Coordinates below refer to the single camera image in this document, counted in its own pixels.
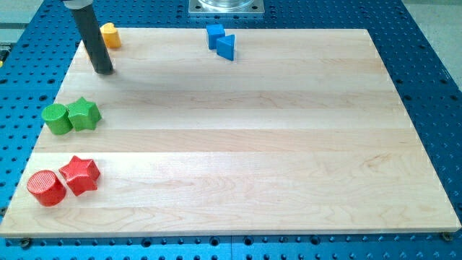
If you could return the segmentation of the white rod holder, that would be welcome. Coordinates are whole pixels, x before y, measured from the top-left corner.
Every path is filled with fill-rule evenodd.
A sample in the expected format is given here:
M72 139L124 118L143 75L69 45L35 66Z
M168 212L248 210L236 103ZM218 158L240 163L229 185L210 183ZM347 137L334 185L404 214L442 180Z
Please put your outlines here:
M92 5L93 0L63 0L63 3L68 9L83 9Z

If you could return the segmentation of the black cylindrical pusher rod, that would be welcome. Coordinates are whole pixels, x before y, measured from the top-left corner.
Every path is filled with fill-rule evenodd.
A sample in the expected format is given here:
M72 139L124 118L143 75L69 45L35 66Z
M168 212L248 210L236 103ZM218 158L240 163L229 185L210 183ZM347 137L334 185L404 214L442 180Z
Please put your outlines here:
M93 69L97 74L112 74L113 65L100 32L93 5L86 6L83 9L70 10Z

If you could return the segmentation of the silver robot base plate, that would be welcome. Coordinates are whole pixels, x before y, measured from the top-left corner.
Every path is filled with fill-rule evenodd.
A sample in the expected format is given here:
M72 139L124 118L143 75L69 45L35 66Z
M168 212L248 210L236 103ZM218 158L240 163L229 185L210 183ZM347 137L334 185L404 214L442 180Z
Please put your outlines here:
M264 0L189 0L189 14L263 14Z

